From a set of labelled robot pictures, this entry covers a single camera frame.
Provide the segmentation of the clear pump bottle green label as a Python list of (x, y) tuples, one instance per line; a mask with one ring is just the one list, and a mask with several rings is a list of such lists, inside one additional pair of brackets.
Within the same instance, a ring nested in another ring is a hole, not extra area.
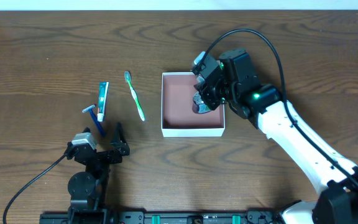
[(202, 84), (205, 82), (202, 75), (196, 76), (197, 83), (194, 85), (194, 88), (196, 89), (196, 93), (193, 95), (193, 107), (192, 110), (196, 114), (205, 114), (209, 113), (211, 109), (206, 105), (206, 103), (201, 98), (200, 94), (200, 88)]

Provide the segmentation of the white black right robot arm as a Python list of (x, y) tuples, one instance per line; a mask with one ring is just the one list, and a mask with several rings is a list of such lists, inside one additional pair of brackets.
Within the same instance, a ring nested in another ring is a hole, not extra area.
[(358, 223), (358, 165), (313, 131), (277, 87), (260, 83), (244, 49), (227, 51), (217, 60), (201, 52), (193, 65), (201, 67), (192, 70), (194, 112), (227, 103), (283, 148), (318, 194), (315, 203), (299, 201), (279, 211), (272, 223)]

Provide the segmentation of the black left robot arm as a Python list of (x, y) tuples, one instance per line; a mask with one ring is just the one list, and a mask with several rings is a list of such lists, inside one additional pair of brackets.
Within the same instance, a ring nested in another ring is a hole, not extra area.
[(99, 222), (107, 220), (107, 211), (103, 208), (109, 180), (110, 166), (122, 162), (130, 154), (130, 148), (124, 137), (121, 123), (117, 123), (110, 149), (98, 151), (97, 142), (85, 128), (68, 143), (64, 155), (68, 160), (85, 166), (85, 171), (73, 175), (68, 182), (71, 195), (68, 209), (68, 222)]

